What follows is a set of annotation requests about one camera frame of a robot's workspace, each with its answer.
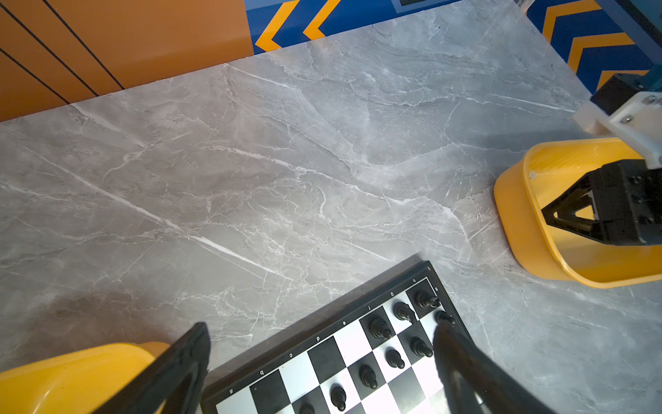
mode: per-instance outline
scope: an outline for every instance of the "black stripe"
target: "black stripe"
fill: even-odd
[[[662,32],[644,14],[630,0],[616,0],[616,2],[662,48]]]
[[[29,33],[29,34],[30,34],[30,35],[31,35],[31,36],[32,36],[37,42],[39,42],[40,45],[42,45],[42,46],[43,46],[43,47],[44,47],[44,48],[45,48],[45,49],[46,49],[51,55],[53,55],[53,57],[54,57],[55,59],[57,59],[59,63],[61,63],[65,68],[67,68],[67,70],[68,70],[69,72],[71,72],[71,74],[74,75],[74,76],[76,77],[76,79],[78,79],[83,85],[85,85],[85,87],[86,87],[87,89],[89,89],[91,93],[94,93],[95,96],[99,96],[99,94],[96,93],[96,92],[94,92],[94,90],[93,90],[92,88],[90,88],[90,86],[87,85],[87,84],[85,83],[85,81],[83,81],[83,80],[80,78],[80,76],[78,76],[73,70],[71,70],[71,68],[70,68],[69,66],[67,66],[67,64],[64,63],[64,62],[62,61],[62,59],[60,59],[60,58],[58,57],[58,55],[56,55],[55,53],[53,53],[53,51],[52,51],[51,49],[49,49],[47,45],[45,45],[41,40],[39,40],[39,38],[38,38],[37,36],[35,36],[34,33],[32,33],[32,32],[30,31],[30,29],[27,28],[27,26],[25,26],[25,25],[23,24],[23,22],[21,22],[20,20],[18,20],[18,18],[16,18],[16,16],[14,16],[14,14],[12,14],[12,12],[10,12],[10,11],[8,10],[8,8],[5,7],[4,4],[0,3],[0,7],[2,7],[3,10],[6,11],[7,14],[11,16],[12,19],[16,20],[16,23],[19,23],[19,24],[21,25],[21,27],[23,27],[23,28],[25,29],[26,32],[28,32],[28,33]]]
[[[106,68],[106,66],[104,66],[103,63],[101,63],[101,61],[99,60],[99,58],[97,57],[97,55],[95,55],[94,53],[92,53],[92,51],[91,51],[91,50],[87,47],[87,45],[84,43],[83,39],[81,39],[80,37],[78,37],[78,35],[77,35],[77,34],[73,31],[73,29],[67,24],[67,22],[64,21],[64,19],[62,18],[62,16],[60,16],[60,14],[59,14],[57,11],[55,11],[55,9],[53,8],[53,6],[51,6],[50,3],[47,2],[46,0],[43,0],[43,2],[48,6],[48,8],[53,12],[53,14],[55,14],[55,15],[58,17],[58,19],[62,22],[62,24],[63,24],[66,28],[69,29],[69,31],[71,32],[71,34],[73,35],[73,37],[75,37],[76,39],[78,39],[79,42],[81,42],[81,44],[83,45],[83,47],[84,47],[84,48],[90,53],[90,55],[92,55],[92,57],[97,61],[97,63],[99,63],[99,65],[101,65],[101,67],[106,71],[106,73],[110,75],[110,77],[115,81],[115,83],[117,83],[117,85],[119,85],[119,87],[121,87],[122,89],[124,89],[124,87],[122,86],[122,84],[120,83],[120,81],[117,80],[117,79],[115,78],[115,76],[113,76],[113,74],[111,73],[111,71],[109,71],[108,68]]]
[[[21,67],[21,69],[23,69],[24,71],[28,72],[28,75],[32,76],[34,79],[37,79],[37,80],[39,81],[39,83],[41,83],[43,86],[47,87],[49,91],[51,91],[52,93],[55,93],[55,94],[58,96],[58,98],[60,98],[61,100],[63,100],[63,101],[64,101],[65,103],[67,103],[67,104],[69,103],[69,101],[67,101],[67,100],[64,99],[62,96],[60,96],[59,93],[55,92],[55,91],[53,90],[53,88],[51,88],[50,86],[46,85],[46,84],[44,83],[44,81],[42,81],[41,79],[39,79],[34,73],[30,72],[30,71],[28,70],[28,68],[26,68],[25,66],[23,66],[18,60],[12,58],[12,57],[9,55],[9,53],[7,53],[7,52],[4,51],[4,49],[0,48],[0,52],[4,53],[4,55],[5,55],[6,57],[10,58],[10,59],[12,60],[12,62],[14,62],[15,64],[19,65],[19,66]]]

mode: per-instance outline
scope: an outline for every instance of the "yellow bin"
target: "yellow bin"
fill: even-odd
[[[496,207],[512,252],[527,271],[601,288],[662,279],[662,246],[608,246],[548,226],[540,211],[585,173],[625,159],[641,156],[618,138],[545,142],[501,174]],[[590,207],[578,215],[593,218]]]
[[[0,373],[0,412],[88,414],[168,348],[162,342],[110,344]]]

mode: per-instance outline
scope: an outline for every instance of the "black pawn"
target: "black pawn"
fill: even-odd
[[[409,323],[416,322],[414,311],[405,302],[398,302],[393,305],[393,314],[401,321],[409,321]]]
[[[428,358],[432,357],[432,350],[428,348],[428,345],[421,338],[414,336],[412,339],[412,351],[418,356],[427,356]]]
[[[393,332],[389,329],[386,321],[380,317],[375,317],[370,323],[368,323],[368,330],[378,339],[389,339],[393,336]]]
[[[395,349],[389,349],[386,351],[386,362],[388,362],[393,368],[400,368],[401,370],[404,368],[404,361],[400,356],[400,352]]]
[[[431,296],[428,292],[420,291],[414,296],[416,304],[422,308],[437,307],[441,305],[439,298]]]
[[[377,374],[368,365],[363,365],[359,369],[359,378],[361,383],[370,389],[377,389]]]
[[[345,411],[345,401],[347,401],[347,394],[341,386],[331,389],[331,404],[335,405],[339,411]]]
[[[448,312],[445,311],[438,311],[437,313],[435,313],[434,320],[437,321],[437,323],[441,321],[448,321],[451,323],[451,325],[455,324],[455,318],[453,318],[451,315],[448,314]]]
[[[312,405],[304,404],[299,409],[299,414],[315,414],[315,410],[314,410],[314,408],[312,408]]]

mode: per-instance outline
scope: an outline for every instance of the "yellow arrow marking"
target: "yellow arrow marking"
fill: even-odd
[[[542,27],[542,35],[551,42],[551,36],[554,33],[556,18],[567,15],[576,15],[587,11],[600,10],[600,6],[595,0],[579,0],[572,3],[550,6],[545,12],[545,24]]]
[[[607,46],[625,46],[634,44],[632,39],[625,33],[596,34],[594,36],[581,36],[573,39],[568,56],[568,66],[577,73],[581,54],[586,48],[604,48]]]
[[[604,85],[609,78],[616,74],[635,74],[635,75],[645,75],[647,70],[603,70],[600,74],[600,80],[598,81],[598,89]]]
[[[283,26],[283,23],[285,23],[297,4],[299,4],[299,0],[286,1],[281,4],[276,14],[260,35],[258,41],[255,42],[258,48],[261,48],[265,52],[271,52],[272,50],[281,48],[278,43],[273,41],[273,37],[278,33],[278,30]]]
[[[326,18],[329,17],[331,12],[336,6],[338,6],[338,3],[340,3],[340,0],[327,0],[319,12],[317,12],[315,18],[313,18],[308,27],[306,27],[306,30],[303,31],[303,34],[308,36],[311,40],[323,38],[324,33],[320,30],[320,25],[324,23]]]

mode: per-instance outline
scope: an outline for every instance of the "marble countertop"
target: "marble countertop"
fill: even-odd
[[[0,124],[0,370],[195,321],[210,367],[401,260],[559,413],[662,403],[660,282],[531,276],[493,200],[589,93],[511,0],[463,0]]]

